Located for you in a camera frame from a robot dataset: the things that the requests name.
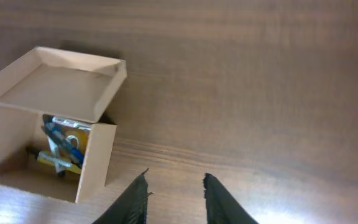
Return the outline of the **yellow tape roll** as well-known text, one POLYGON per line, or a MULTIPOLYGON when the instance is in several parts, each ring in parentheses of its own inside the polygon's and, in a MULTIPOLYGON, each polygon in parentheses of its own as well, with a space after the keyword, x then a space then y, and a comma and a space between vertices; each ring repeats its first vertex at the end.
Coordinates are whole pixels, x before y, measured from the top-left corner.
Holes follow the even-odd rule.
POLYGON ((65 139, 75 146, 82 154, 85 154, 88 144, 88 132, 71 129, 65 132, 65 139))

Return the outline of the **brown cardboard box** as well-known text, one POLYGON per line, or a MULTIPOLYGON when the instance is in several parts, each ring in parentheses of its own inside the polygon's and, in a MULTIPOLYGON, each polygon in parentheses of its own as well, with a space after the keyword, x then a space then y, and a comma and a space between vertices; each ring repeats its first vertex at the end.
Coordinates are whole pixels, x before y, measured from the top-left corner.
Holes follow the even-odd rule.
POLYGON ((116 126, 100 122, 127 77, 121 59, 36 47, 0 71, 0 185, 80 203, 103 188, 116 126), (59 178, 26 151, 49 151, 43 115, 90 125, 79 174, 59 178))

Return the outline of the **blue ballpoint pen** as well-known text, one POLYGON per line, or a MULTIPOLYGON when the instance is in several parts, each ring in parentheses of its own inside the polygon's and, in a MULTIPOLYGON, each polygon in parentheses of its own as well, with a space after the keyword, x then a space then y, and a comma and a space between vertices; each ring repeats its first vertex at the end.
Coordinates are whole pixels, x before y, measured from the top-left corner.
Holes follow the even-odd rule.
POLYGON ((60 128, 52 122, 42 126, 43 132, 60 148, 62 148, 79 168, 82 168, 84 155, 72 143, 67 141, 60 128))

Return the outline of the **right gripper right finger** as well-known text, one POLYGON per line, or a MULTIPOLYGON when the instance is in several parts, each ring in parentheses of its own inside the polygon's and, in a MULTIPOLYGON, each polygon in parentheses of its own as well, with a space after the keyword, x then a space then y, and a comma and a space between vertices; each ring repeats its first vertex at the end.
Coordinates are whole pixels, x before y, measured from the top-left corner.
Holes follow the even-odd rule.
POLYGON ((217 177, 205 173, 203 187, 207 224, 258 224, 217 177))

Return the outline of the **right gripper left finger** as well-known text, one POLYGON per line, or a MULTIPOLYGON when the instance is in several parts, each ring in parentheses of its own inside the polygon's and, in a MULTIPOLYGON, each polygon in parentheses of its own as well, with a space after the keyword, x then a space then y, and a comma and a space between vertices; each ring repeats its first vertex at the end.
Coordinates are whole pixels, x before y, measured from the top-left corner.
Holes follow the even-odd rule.
POLYGON ((148 197, 153 194, 145 179, 148 170, 140 173, 93 224, 146 224, 148 197))

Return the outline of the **blue whiteboard marker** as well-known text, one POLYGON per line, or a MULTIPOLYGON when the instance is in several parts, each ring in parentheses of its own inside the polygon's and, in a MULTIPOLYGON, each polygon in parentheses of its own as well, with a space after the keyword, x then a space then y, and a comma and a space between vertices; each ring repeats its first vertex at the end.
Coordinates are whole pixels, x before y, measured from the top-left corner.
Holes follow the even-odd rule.
POLYGON ((46 123, 55 123, 60 126, 65 126, 65 127, 75 128, 75 129, 80 129, 80 130, 85 130, 85 131, 91 130, 91 125, 88 123, 64 118, 61 116, 52 116, 52 115, 44 114, 42 116, 42 118, 46 123))

